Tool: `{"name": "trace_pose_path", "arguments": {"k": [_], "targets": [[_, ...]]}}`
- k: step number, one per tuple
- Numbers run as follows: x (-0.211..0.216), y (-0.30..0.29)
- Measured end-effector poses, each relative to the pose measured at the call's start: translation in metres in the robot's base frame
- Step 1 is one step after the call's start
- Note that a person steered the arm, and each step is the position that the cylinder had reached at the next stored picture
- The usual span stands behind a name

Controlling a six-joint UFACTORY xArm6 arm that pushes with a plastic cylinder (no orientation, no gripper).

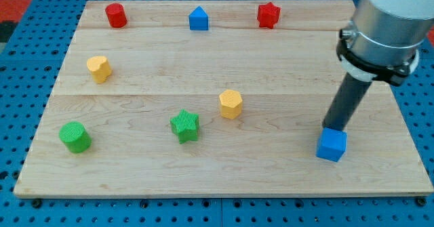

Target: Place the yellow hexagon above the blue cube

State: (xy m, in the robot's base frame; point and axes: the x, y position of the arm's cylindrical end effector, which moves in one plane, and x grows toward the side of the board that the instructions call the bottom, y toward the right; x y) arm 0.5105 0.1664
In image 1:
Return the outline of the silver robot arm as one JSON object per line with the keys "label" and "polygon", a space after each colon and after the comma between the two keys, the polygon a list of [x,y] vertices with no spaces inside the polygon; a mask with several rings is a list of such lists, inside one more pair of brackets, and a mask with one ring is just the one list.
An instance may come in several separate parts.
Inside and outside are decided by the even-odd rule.
{"label": "silver robot arm", "polygon": [[352,78],[401,85],[419,63],[433,26],[433,0],[359,0],[336,53]]}

